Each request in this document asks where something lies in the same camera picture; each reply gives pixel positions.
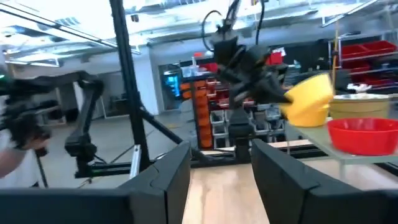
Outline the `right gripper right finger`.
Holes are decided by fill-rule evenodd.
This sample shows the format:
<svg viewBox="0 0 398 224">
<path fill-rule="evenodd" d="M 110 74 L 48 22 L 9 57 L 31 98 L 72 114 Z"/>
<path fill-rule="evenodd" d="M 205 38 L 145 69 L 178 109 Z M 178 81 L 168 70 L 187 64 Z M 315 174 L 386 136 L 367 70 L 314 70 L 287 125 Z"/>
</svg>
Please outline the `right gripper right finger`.
<svg viewBox="0 0 398 224">
<path fill-rule="evenodd" d="M 254 178 L 270 223 L 375 223 L 376 199 L 255 139 Z"/>
</svg>

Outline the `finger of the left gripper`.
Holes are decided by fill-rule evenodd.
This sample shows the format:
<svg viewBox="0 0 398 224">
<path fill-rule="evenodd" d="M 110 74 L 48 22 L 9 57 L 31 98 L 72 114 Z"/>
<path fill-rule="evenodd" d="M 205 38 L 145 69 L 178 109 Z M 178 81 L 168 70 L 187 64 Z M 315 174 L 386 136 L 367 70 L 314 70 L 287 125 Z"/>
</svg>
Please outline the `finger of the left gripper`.
<svg viewBox="0 0 398 224">
<path fill-rule="evenodd" d="M 278 81 L 283 82 L 285 80 L 285 74 L 289 68 L 289 66 L 285 63 L 278 65 L 270 65 L 271 71 L 276 73 L 276 77 Z"/>
<path fill-rule="evenodd" d="M 268 79 L 259 80 L 249 90 L 249 96 L 261 104 L 291 103 L 292 100 L 284 93 L 277 82 Z"/>
</svg>

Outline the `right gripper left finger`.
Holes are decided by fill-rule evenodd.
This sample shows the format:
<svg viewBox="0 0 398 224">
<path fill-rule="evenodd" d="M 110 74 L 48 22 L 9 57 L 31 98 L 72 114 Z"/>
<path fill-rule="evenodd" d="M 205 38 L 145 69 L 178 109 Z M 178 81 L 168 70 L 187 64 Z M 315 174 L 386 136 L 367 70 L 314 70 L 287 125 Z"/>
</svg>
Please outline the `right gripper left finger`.
<svg viewBox="0 0 398 224">
<path fill-rule="evenodd" d="M 190 143 L 182 142 L 120 185 L 129 194 L 133 222 L 181 224 L 190 185 Z"/>
</svg>

